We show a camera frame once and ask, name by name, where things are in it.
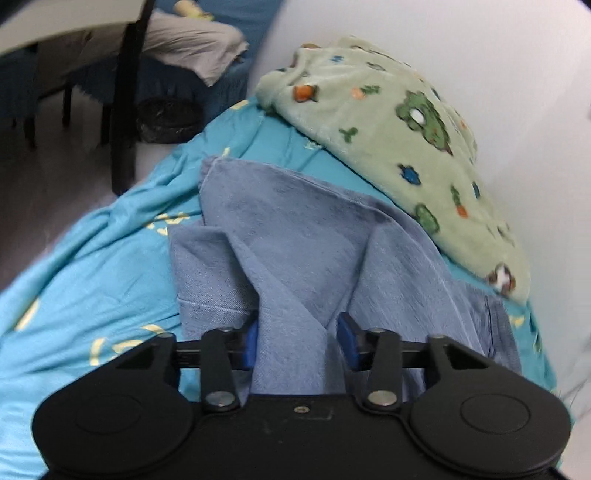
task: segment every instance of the green blanket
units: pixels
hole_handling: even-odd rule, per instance
[[[299,49],[256,96],[414,216],[454,261],[525,303],[528,262],[476,174],[472,132],[412,68],[343,38]]]

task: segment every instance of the blue bedsheet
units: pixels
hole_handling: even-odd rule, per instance
[[[38,404],[53,391],[163,330],[181,339],[167,226],[201,214],[202,159],[231,155],[301,171],[389,200],[339,160],[255,102],[226,111],[178,147],[150,177],[80,220],[55,250],[0,296],[0,478],[45,470],[30,435]],[[452,273],[492,293],[448,261]],[[505,302],[524,375],[552,389],[554,376],[529,308]],[[181,390],[196,398],[193,372]]]

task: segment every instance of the round black cover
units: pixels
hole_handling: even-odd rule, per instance
[[[134,370],[92,378],[55,393],[35,413],[34,440],[51,469],[85,478],[132,474],[187,437],[193,410],[173,387]]]
[[[455,371],[412,407],[410,424],[441,460],[491,477],[553,465],[570,435],[564,405],[551,393],[498,369]]]

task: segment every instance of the trash bin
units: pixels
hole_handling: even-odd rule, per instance
[[[150,98],[138,105],[140,138],[147,143],[184,143],[203,130],[203,109],[180,98]]]

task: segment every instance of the metal screw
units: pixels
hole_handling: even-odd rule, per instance
[[[208,393],[205,397],[205,401],[214,407],[227,407],[232,405],[235,400],[236,397],[233,394],[223,390]]]
[[[390,392],[389,390],[376,390],[368,395],[368,400],[374,405],[389,407],[397,402],[398,397],[396,393]]]

